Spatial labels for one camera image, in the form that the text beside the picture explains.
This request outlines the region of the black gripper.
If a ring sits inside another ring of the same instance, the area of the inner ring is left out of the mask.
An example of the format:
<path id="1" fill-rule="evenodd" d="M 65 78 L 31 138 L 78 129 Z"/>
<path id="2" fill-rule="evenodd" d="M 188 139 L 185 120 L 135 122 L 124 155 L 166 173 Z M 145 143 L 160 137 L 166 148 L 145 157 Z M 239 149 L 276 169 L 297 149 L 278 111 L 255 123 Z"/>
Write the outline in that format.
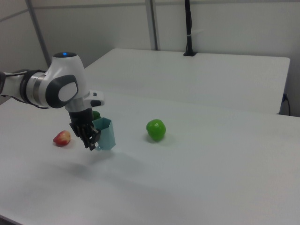
<path id="1" fill-rule="evenodd" d="M 83 140 L 84 146 L 90 151 L 96 148 L 96 143 L 101 136 L 101 130 L 92 125 L 93 113 L 88 108 L 80 112 L 69 112 L 70 126 L 77 137 Z"/>

